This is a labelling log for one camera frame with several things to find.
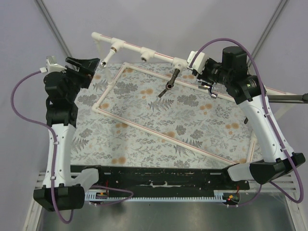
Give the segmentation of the white pipe frame red stripe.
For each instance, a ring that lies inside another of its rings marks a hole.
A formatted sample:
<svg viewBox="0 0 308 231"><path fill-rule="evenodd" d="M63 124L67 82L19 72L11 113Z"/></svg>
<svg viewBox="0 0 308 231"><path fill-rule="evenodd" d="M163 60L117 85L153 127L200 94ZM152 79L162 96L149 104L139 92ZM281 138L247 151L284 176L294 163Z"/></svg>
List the white pipe frame red stripe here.
<svg viewBox="0 0 308 231"><path fill-rule="evenodd" d="M184 70L184 69L188 69L187 68L187 60L183 60L181 58L178 57L170 57L161 53L158 53L154 50L151 50L149 48L146 47L140 47L134 44L130 44L127 43L121 39L118 38L110 38L107 36L104 36L100 33L97 32L93 32L91 37L94 40L94 43L96 44L97 50L101 51L101 46L100 43L103 42L107 42L111 44L111 48L115 48L117 50L117 52L121 49L128 49L137 53L141 54L141 60L146 62L148 60L150 60L151 58L156 58L162 61L166 61L170 64L172 64L175 69L179 69L180 73ZM195 55L195 57L192 60L192 63L190 66L192 66L192 64L194 63L196 57L198 56L198 54L200 54L201 51L197 51L197 54ZM127 125L130 125L134 128L137 128L139 130L143 130L149 134L152 134L154 136L160 137L162 139L165 139L173 144L176 144L178 146L184 147L186 149L189 149L191 151L194 152L198 152L204 156L208 156L210 158L214 158L220 162L223 163L229 163L229 160L219 157L217 155L214 155L212 153L208 153L205 151L202 151L196 147L190 146L186 143L183 143L181 141L178 141L174 138L169 138L168 136L162 134L162 133L158 133L154 130L148 129L146 127L142 127L141 125L135 124L133 122L130 122L128 120L125 120L121 117L115 116L114 114L108 113L107 111L104 111L103 109L100 108L100 105L102 103L102 101L104 100L104 98L107 96L107 94L111 91L111 89L113 89L113 87L115 86L118 78L120 77L120 75L122 74L123 70L126 68L131 68L133 70L145 73L145 74L149 74L151 76L154 77L158 77L160 79L164 79L169 81L171 78L167 77L165 75L156 73L156 72L152 72L149 71L147 69L143 69L134 65L131 65L129 63L123 63L120 70L118 71L118 73L115 75L115 77L111 77L111 74L108 72L108 67L106 66L104 69L105 71L107 71L106 76L107 76L107 82L108 82L108 86L107 89L103 92L103 94L101 95L101 97L97 100L96 103L93 104L92 106L92 110L96 113L105 115L109 118L112 118L114 120L117 120L119 122L125 123ZM288 144L288 142L285 140L278 124L277 121L274 117L274 114L272 113L272 110L269 106L269 99L268 96L264 96L265 93L265 87L261 87L261 95L254 98L252 101L250 102L246 102L246 103L241 103L239 105L239 107L242 109L242 111L245 113L245 115L248 117L248 121L250 122L250 124L253 127L253 134L252 134L252 138L251 138L251 144L250 144L250 156L253 156L254 154L254 145L256 143L259 144L259 146L263 146L266 149L262 152L262 156L265 162L267 163L274 163L276 162L278 159L280 160L284 160L287 159L291 164L293 163L293 160L291 160L292 157L292 153L293 153L293 148Z"/></svg>

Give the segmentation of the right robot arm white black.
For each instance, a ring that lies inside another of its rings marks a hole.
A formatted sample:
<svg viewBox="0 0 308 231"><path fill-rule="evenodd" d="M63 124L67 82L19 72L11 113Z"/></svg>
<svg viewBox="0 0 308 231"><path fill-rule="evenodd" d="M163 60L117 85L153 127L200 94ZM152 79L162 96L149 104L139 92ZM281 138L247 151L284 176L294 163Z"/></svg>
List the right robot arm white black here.
<svg viewBox="0 0 308 231"><path fill-rule="evenodd" d="M255 180L268 183L284 176L305 163L302 153L295 153L285 140L269 106L266 90L260 86L257 76L248 73L247 53L238 46L226 47L222 61L216 62L202 52L191 52L188 63L193 75L200 82L200 88L212 93L214 83L226 87L252 126L262 151L262 160L227 168L232 181Z"/></svg>

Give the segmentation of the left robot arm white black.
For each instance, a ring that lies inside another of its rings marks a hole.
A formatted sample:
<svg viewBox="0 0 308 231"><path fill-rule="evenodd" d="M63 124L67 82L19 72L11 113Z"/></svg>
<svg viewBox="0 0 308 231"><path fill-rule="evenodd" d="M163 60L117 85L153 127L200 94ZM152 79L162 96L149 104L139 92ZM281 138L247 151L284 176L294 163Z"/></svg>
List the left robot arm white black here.
<svg viewBox="0 0 308 231"><path fill-rule="evenodd" d="M61 66L53 56L47 57L47 75L43 82L46 99L46 126L49 130L49 155L45 178L40 189L33 192L34 200L47 211L80 209L85 193L99 180L98 170L87 168L76 178L71 176L71 143L76 131L78 107L75 99L81 89L92 82L99 58L67 57Z"/></svg>

